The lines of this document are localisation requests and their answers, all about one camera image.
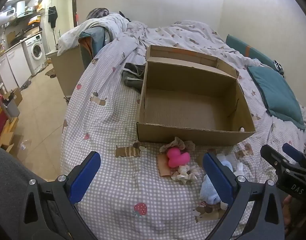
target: blue plush toy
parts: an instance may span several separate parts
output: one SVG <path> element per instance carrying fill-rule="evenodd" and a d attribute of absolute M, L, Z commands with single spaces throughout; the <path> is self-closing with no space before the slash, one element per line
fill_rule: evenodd
<path fill-rule="evenodd" d="M 230 170 L 233 171 L 233 167 L 229 161 L 222 160 L 221 163 L 224 166 L 229 167 Z M 200 189 L 200 198 L 204 200 L 206 203 L 208 203 L 209 205 L 215 205 L 217 203 L 220 203 L 221 201 L 208 175 L 204 176 L 202 188 Z"/>

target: door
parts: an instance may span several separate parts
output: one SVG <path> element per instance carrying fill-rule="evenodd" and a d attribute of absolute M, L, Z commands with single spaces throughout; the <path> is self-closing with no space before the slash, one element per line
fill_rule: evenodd
<path fill-rule="evenodd" d="M 0 75 L 2 78 L 2 82 L 8 92 L 12 89 L 17 88 L 17 83 L 14 79 L 13 73 L 11 71 L 9 62 L 5 54 L 0 57 Z"/>
<path fill-rule="evenodd" d="M 43 53 L 41 49 L 41 44 L 39 42 L 33 44 L 31 54 L 34 60 L 40 60 L 42 58 Z"/>
<path fill-rule="evenodd" d="M 21 87 L 32 74 L 26 61 L 22 45 L 17 45 L 6 54 L 15 80 L 18 86 Z"/>
<path fill-rule="evenodd" d="M 76 0 L 72 0 L 72 8 L 73 8 L 73 21 L 74 21 L 74 27 L 78 25 L 77 20 L 77 7 L 76 7 Z"/>

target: gingham bedsheet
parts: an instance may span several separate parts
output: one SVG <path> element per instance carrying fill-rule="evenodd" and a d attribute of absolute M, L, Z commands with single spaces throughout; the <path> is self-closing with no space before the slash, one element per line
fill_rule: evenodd
<path fill-rule="evenodd" d="M 61 167 L 63 174 L 80 164 L 90 151 L 101 155 L 102 164 L 83 200 L 79 212 L 98 239 L 205 239 L 218 220 L 196 223 L 193 209 L 201 200 L 199 193 L 205 172 L 199 167 L 197 181 L 181 185 L 161 178 L 156 155 L 161 144 L 145 143 L 140 158 L 115 157 L 116 147 L 130 147 L 137 141 L 136 115 L 140 94 L 126 87 L 121 72 L 126 62 L 145 63 L 146 48 L 162 45 L 210 54 L 226 61 L 240 72 L 238 79 L 256 133 L 233 147 L 213 147 L 224 153 L 234 169 L 242 162 L 249 181 L 276 181 L 274 169 L 260 157 L 260 149 L 269 144 L 282 153 L 282 145 L 291 143 L 304 150 L 306 131 L 292 122 L 283 122 L 266 113 L 261 95 L 245 65 L 259 65 L 229 48 L 208 25 L 195 21 L 177 22 L 169 27 L 149 29 L 140 22 L 128 24 L 105 46 L 82 75 L 68 105 L 63 125 Z M 306 122 L 306 108 L 301 106 Z M 236 159 L 235 153 L 251 145 L 253 155 Z M 197 147 L 190 165 L 210 146 Z M 141 210 L 141 216 L 134 215 Z M 239 235 L 251 211 L 247 206 L 234 233 Z"/>

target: blue gripper pad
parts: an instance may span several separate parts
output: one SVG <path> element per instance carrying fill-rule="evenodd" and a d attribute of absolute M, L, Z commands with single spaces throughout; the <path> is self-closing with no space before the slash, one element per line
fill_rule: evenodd
<path fill-rule="evenodd" d="M 221 165 L 222 169 L 229 169 L 231 172 L 230 168 L 222 165 L 220 161 L 218 161 L 218 165 Z M 203 167 L 206 171 L 206 174 L 211 180 L 221 201 L 227 203 L 229 206 L 232 206 L 234 202 L 233 187 L 218 165 L 214 162 L 209 154 L 204 154 Z"/>
<path fill-rule="evenodd" d="M 300 163 L 301 160 L 304 159 L 304 155 L 296 150 L 293 146 L 288 143 L 284 143 L 282 147 L 283 152 L 285 152 L 289 157 L 291 157 L 294 161 Z"/>
<path fill-rule="evenodd" d="M 101 156 L 99 153 L 95 152 L 76 179 L 72 182 L 69 194 L 69 200 L 72 205 L 82 200 L 100 166 Z"/>

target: hair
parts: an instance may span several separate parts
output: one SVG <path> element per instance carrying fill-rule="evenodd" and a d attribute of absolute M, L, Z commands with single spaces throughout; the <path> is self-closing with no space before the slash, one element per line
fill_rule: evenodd
<path fill-rule="evenodd" d="M 86 20 L 94 19 L 94 18 L 102 18 L 104 16 L 109 15 L 110 12 L 106 8 L 95 8 L 92 11 L 89 12 L 88 16 L 86 17 Z"/>

